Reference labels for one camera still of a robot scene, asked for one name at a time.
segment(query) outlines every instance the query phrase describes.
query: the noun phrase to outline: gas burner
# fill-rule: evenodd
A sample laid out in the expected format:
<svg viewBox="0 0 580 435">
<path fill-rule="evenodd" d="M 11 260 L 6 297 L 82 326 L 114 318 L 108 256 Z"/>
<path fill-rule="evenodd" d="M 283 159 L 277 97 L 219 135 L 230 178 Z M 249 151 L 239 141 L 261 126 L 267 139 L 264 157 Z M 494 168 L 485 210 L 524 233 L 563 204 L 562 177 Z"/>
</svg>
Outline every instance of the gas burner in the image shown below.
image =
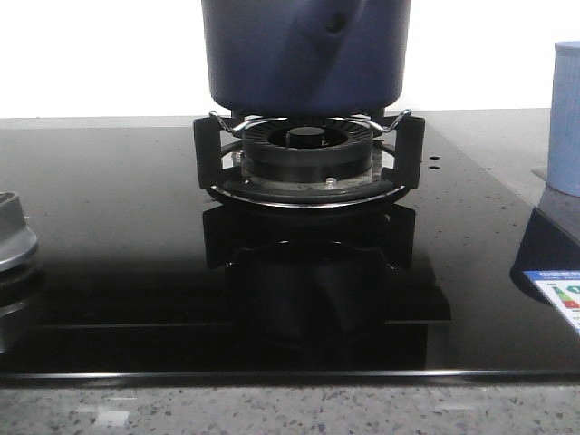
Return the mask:
<svg viewBox="0 0 580 435">
<path fill-rule="evenodd" d="M 220 200 L 282 208 L 394 202 L 419 182 L 424 119 L 409 115 L 240 123 L 211 112 L 194 121 L 199 185 Z M 380 138 L 393 130 L 394 146 Z M 222 145 L 221 131 L 241 140 Z"/>
</svg>

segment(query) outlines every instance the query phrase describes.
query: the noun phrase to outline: white wall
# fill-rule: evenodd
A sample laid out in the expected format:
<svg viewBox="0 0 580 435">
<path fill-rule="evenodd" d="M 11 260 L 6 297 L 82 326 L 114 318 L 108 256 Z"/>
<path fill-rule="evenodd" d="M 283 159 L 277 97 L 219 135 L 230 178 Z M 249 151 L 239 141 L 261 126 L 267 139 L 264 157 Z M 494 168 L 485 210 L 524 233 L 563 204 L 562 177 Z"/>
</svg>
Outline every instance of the white wall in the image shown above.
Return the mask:
<svg viewBox="0 0 580 435">
<path fill-rule="evenodd" d="M 200 9 L 199 0 L 0 0 L 0 118 L 215 109 Z M 392 108 L 547 107 L 554 42 L 574 39 L 578 0 L 413 0 Z"/>
</svg>

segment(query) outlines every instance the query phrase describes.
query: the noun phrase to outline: burner cap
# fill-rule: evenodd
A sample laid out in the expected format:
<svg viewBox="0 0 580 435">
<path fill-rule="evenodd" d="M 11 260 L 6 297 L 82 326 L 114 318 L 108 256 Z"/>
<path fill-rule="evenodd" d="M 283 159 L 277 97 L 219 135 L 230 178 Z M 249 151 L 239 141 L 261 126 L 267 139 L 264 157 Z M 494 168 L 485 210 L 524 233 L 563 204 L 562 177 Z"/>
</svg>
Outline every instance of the burner cap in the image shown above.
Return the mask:
<svg viewBox="0 0 580 435">
<path fill-rule="evenodd" d="M 295 127 L 286 133 L 286 145 L 292 148 L 320 148 L 325 130 L 320 127 Z"/>
</svg>

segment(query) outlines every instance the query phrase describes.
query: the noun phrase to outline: blue cup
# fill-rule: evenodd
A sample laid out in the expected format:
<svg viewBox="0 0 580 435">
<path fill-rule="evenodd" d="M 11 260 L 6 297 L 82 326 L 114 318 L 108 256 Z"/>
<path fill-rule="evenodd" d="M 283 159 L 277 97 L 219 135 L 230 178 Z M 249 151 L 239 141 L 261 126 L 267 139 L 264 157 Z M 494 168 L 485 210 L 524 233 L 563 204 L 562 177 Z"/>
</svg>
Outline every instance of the blue cup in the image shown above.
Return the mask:
<svg viewBox="0 0 580 435">
<path fill-rule="evenodd" d="M 580 41 L 556 44 L 547 184 L 580 197 Z"/>
</svg>

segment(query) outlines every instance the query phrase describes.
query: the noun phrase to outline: energy label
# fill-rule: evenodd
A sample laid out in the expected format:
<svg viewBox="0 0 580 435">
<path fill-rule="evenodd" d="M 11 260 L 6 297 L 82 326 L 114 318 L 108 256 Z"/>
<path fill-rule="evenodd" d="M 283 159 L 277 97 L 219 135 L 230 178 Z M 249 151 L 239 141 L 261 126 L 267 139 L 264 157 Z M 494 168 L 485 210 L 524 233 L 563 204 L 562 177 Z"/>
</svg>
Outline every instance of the energy label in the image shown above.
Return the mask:
<svg viewBox="0 0 580 435">
<path fill-rule="evenodd" d="M 580 333 L 580 271 L 526 271 L 550 303 Z"/>
</svg>

